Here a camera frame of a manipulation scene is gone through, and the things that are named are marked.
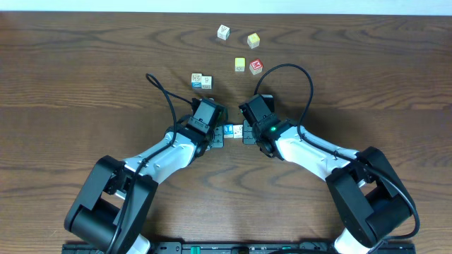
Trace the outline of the blue J block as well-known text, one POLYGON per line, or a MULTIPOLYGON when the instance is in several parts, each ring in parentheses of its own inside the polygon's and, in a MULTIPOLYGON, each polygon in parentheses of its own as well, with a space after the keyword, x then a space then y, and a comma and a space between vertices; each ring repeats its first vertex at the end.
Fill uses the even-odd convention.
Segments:
POLYGON ((234 137, 234 125, 233 124, 225 124, 223 126, 223 135, 224 135, 224 138, 233 138, 234 137))

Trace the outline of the white block red dots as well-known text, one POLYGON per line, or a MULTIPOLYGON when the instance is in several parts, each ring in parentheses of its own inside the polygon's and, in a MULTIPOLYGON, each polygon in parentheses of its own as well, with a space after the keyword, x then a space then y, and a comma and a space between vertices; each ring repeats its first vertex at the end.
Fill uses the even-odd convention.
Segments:
POLYGON ((233 125, 233 138, 243 138, 243 125, 233 125))

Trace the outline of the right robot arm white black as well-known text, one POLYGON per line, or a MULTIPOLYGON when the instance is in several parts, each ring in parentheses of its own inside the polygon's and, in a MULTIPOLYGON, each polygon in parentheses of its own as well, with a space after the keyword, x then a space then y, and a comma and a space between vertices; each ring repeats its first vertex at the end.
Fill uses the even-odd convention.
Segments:
POLYGON ((338 253, 371 253, 409 217, 415 204, 384 153, 334 145, 289 119, 279 119, 273 98, 260 94, 239 105, 252 135, 268 157, 295 163, 326 182, 345 226, 338 253))

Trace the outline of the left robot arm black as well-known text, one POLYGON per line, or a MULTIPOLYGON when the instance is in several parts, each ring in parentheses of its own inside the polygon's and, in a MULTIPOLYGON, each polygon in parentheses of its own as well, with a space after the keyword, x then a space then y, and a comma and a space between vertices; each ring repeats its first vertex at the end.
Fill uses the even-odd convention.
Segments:
POLYGON ((196 99, 193 114, 145 152, 99 159, 68 211, 65 230, 102 253, 147 253, 150 241, 141 231, 157 187, 204 154, 225 114, 214 100, 196 99))

